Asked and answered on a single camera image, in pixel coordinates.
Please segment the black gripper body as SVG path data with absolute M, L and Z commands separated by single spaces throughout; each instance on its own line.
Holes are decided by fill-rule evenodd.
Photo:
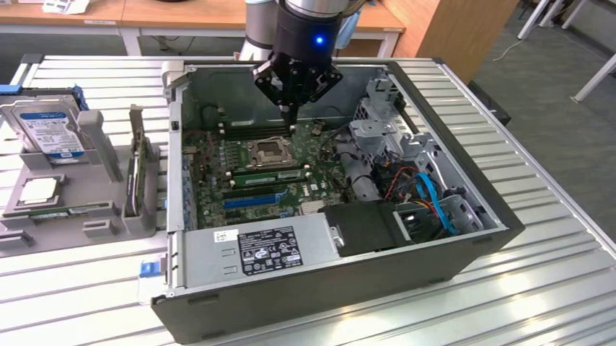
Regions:
M 271 61 L 283 83 L 297 67 L 332 66 L 335 37 L 342 25 L 343 4 L 280 4 Z

